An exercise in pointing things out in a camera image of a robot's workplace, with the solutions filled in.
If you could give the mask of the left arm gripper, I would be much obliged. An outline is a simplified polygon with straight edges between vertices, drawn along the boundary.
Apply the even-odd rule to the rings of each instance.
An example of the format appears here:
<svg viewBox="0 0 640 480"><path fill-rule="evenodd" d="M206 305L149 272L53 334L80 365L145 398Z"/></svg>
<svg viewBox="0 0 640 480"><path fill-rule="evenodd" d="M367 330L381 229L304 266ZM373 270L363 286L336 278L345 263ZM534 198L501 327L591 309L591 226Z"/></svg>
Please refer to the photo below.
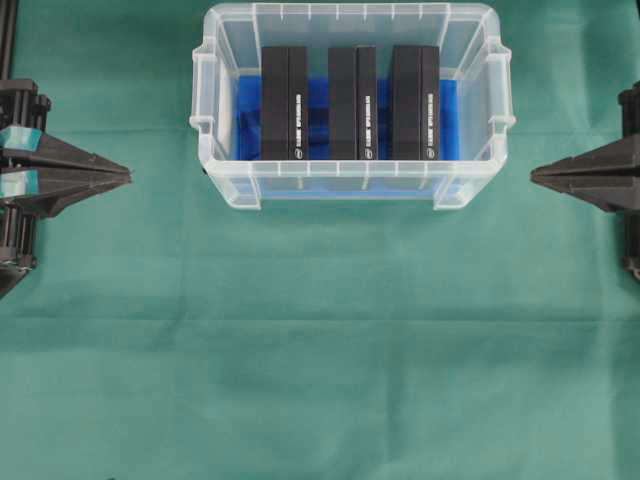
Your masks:
<svg viewBox="0 0 640 480"><path fill-rule="evenodd" d="M36 216L131 182L128 168L44 133L50 109L34 81L1 82L1 266L18 273L36 266Z"/></svg>

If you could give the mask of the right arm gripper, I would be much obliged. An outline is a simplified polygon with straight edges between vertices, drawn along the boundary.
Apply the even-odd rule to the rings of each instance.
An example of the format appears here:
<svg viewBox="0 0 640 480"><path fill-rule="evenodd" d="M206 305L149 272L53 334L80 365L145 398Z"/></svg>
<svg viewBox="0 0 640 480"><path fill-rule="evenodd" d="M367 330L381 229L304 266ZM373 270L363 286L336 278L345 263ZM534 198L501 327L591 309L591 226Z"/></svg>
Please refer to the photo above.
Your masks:
<svg viewBox="0 0 640 480"><path fill-rule="evenodd" d="M537 185L567 194L597 208L632 212L624 217L622 264L639 279L639 82L618 95L622 136L602 147L566 157L531 172Z"/></svg>

